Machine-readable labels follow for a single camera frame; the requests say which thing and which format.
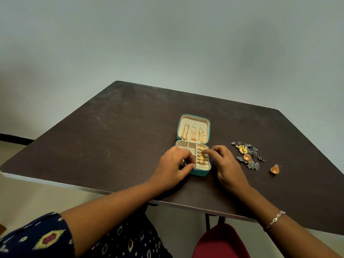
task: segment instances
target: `person's left hand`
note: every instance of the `person's left hand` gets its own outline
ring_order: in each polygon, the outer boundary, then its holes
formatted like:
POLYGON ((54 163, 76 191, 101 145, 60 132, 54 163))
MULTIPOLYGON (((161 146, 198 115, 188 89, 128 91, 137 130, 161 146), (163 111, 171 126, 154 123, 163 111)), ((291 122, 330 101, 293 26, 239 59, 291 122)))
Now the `person's left hand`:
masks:
POLYGON ((159 166, 148 182, 163 193, 182 181, 195 167, 195 163, 196 159, 191 151, 174 146, 160 158, 159 166), (183 159, 187 165, 179 170, 179 164, 183 159))

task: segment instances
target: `navy blue patterned sleeve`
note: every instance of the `navy blue patterned sleeve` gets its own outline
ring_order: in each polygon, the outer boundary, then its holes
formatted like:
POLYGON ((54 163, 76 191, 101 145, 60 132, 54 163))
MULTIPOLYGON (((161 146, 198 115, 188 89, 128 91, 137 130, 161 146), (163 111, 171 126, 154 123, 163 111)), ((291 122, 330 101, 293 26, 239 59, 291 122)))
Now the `navy blue patterned sleeve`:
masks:
POLYGON ((0 239, 0 257, 75 257, 71 232, 52 212, 0 239))

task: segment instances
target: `open jewelry box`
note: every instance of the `open jewelry box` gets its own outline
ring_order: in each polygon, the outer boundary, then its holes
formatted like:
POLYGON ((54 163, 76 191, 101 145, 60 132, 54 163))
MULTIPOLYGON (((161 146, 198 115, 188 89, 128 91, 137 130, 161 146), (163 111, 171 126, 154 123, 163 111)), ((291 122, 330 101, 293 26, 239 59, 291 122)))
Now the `open jewelry box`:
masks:
POLYGON ((206 176, 212 165, 209 156, 204 154, 201 156, 200 147, 209 149, 208 143, 210 137, 210 121, 203 117, 184 114, 181 116, 178 130, 176 146, 188 149, 196 159, 196 166, 190 174, 198 176, 206 176))

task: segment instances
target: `black baseboard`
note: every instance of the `black baseboard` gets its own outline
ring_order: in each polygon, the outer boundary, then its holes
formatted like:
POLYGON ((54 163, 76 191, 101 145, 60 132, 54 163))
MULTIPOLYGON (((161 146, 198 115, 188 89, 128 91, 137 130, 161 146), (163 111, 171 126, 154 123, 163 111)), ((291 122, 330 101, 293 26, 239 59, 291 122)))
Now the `black baseboard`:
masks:
POLYGON ((0 133, 0 141, 5 141, 5 142, 10 142, 10 143, 21 144, 21 145, 27 146, 33 141, 33 139, 21 138, 21 137, 17 137, 17 136, 6 135, 6 134, 0 133))

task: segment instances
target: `gray wall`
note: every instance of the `gray wall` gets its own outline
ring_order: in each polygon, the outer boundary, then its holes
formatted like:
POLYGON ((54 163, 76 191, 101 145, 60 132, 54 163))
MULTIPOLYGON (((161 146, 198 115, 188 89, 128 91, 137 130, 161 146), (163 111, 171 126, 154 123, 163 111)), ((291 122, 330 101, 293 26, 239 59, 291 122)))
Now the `gray wall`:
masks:
POLYGON ((0 0, 0 133, 37 138, 123 80, 276 108, 344 172, 343 10, 344 0, 0 0))

